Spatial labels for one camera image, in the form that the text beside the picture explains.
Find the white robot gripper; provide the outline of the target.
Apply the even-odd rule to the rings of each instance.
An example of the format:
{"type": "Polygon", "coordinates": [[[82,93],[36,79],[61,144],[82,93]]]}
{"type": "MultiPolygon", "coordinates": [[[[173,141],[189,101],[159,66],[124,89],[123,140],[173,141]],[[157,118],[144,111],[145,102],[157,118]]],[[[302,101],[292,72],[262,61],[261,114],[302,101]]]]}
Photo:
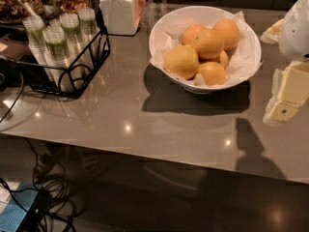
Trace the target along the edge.
{"type": "Polygon", "coordinates": [[[272,24],[260,37],[266,44],[278,44],[280,52],[293,60],[272,77],[271,98],[263,121],[278,125],[290,121],[309,99],[309,0],[297,0],[284,19],[272,24]]]}

